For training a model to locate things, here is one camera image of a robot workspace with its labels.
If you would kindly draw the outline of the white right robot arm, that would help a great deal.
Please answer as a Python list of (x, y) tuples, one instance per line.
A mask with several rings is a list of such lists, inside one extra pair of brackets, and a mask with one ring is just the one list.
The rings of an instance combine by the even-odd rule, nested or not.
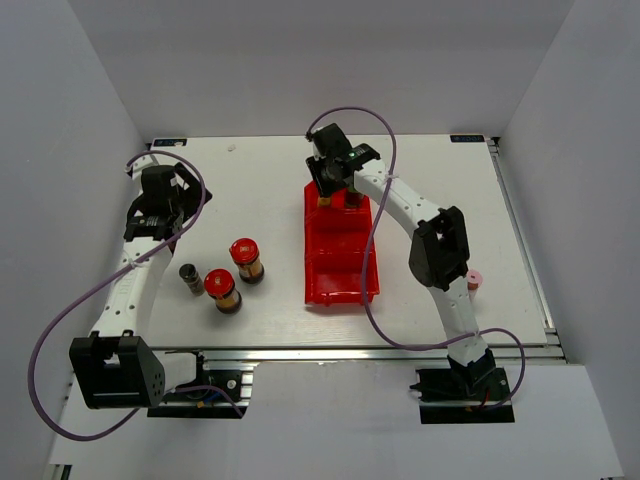
[(440, 207), (392, 173), (366, 143), (354, 146), (341, 128), (329, 124), (306, 133), (313, 155), (306, 160), (319, 193), (328, 197), (349, 188), (378, 205), (411, 240), (408, 265), (430, 293), (446, 335), (453, 390), (472, 399), (484, 391), (495, 360), (479, 334), (468, 290), (469, 244), (464, 215)]

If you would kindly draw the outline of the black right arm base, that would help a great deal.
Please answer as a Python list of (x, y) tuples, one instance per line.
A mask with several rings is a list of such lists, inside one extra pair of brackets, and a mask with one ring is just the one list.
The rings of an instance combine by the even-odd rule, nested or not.
[(511, 424), (515, 414), (507, 396), (511, 393), (506, 372), (497, 368), (469, 393), (449, 369), (416, 371), (409, 389), (418, 401), (422, 425)]

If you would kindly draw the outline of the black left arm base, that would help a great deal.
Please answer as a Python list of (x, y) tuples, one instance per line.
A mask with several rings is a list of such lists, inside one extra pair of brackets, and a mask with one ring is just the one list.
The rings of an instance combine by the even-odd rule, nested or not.
[(194, 380), (166, 393), (147, 411), (152, 419), (240, 420), (252, 394), (255, 366), (240, 361), (213, 360), (199, 354)]

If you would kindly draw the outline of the green-label red sauce bottle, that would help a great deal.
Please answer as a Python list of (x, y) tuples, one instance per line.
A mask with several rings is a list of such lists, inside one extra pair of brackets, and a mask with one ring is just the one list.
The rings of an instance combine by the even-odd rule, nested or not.
[(344, 207), (345, 208), (359, 208), (362, 204), (364, 195), (359, 192), (354, 186), (348, 186), (344, 195)]

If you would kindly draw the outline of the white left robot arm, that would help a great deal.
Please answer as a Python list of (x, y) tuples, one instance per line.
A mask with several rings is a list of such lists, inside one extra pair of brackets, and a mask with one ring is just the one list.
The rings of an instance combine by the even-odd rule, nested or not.
[(157, 354), (144, 337), (165, 270), (186, 222), (212, 195), (184, 160), (162, 165), (156, 153), (142, 154), (127, 168), (139, 194), (126, 215), (121, 263), (124, 274), (110, 284), (102, 314), (85, 337), (72, 341), (70, 361), (91, 409), (155, 408), (179, 388), (199, 399), (211, 374), (198, 355)]

